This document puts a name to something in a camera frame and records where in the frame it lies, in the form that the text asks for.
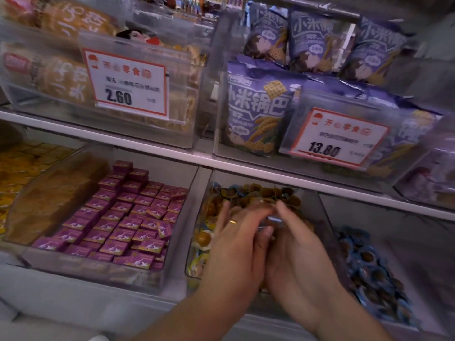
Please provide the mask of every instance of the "white shelf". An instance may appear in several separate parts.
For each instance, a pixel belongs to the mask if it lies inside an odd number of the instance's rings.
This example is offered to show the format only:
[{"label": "white shelf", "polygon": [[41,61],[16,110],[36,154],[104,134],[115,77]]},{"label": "white shelf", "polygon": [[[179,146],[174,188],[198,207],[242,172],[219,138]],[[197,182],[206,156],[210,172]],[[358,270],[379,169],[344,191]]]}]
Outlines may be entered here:
[{"label": "white shelf", "polygon": [[12,113],[7,107],[0,109],[0,119],[58,134],[111,144],[113,146],[133,149],[200,166],[211,167],[214,169],[256,177],[258,179],[278,182],[284,185],[311,189],[323,194],[339,196],[395,210],[427,215],[443,220],[455,221],[454,212],[400,200],[400,196],[391,188],[388,190],[388,194],[381,194],[322,179],[315,179],[273,170],[246,162],[222,159],[212,155],[213,141],[207,139],[200,139],[194,150],[184,150],[181,148],[145,142],[140,139],[128,138],[118,134],[86,127],[65,124],[32,115],[15,114]]}]

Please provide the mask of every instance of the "hand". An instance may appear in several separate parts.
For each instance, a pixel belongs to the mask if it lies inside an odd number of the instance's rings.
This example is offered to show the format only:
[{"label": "hand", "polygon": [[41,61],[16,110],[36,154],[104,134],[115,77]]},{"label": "hand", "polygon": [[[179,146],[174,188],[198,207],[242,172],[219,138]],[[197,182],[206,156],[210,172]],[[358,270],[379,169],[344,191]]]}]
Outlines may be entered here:
[{"label": "hand", "polygon": [[283,202],[276,208],[288,227],[275,232],[266,286],[295,321],[316,333],[344,288],[319,238]]},{"label": "hand", "polygon": [[218,217],[210,258],[205,265],[196,301],[227,321],[228,329],[248,309],[264,279],[265,259],[273,228],[258,231],[273,209],[252,205],[234,214],[226,201]]}]

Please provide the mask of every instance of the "price number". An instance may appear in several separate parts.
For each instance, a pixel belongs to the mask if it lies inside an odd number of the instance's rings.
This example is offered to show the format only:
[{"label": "price number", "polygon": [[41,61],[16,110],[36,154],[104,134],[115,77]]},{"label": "price number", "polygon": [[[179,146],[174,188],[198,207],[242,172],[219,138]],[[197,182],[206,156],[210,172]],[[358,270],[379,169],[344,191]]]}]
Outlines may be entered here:
[{"label": "price number", "polygon": [[324,148],[323,143],[312,142],[309,151],[313,152],[313,153],[317,153],[317,154],[324,154],[324,155],[330,155],[331,157],[336,157],[337,154],[340,152],[340,148],[333,147],[331,144],[328,144]]},{"label": "price number", "polygon": [[122,91],[112,92],[111,89],[106,89],[105,92],[107,93],[108,101],[120,103],[120,104],[131,105],[131,94],[129,94],[128,92],[122,92]]}]

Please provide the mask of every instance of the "label sticker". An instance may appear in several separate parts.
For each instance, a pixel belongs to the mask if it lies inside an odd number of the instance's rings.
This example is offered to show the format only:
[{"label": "label sticker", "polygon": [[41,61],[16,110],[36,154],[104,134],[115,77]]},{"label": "label sticker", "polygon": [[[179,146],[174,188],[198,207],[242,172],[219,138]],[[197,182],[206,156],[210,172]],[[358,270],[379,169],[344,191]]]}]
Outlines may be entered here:
[{"label": "label sticker", "polygon": [[360,169],[388,132],[387,126],[313,108],[290,154]]},{"label": "label sticker", "polygon": [[166,67],[82,48],[99,108],[169,119]]}]

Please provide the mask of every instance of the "left hand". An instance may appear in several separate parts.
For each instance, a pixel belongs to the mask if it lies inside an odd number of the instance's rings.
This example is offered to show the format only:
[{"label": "left hand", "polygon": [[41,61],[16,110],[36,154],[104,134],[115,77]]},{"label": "left hand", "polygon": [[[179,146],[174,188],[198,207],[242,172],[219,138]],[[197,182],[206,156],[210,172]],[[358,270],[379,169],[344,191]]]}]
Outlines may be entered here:
[{"label": "left hand", "polygon": [[206,312],[223,318],[230,328],[247,311],[264,279],[265,259],[273,228],[258,231],[270,205],[251,205],[230,216],[226,201],[218,217],[210,258],[193,298]]}]

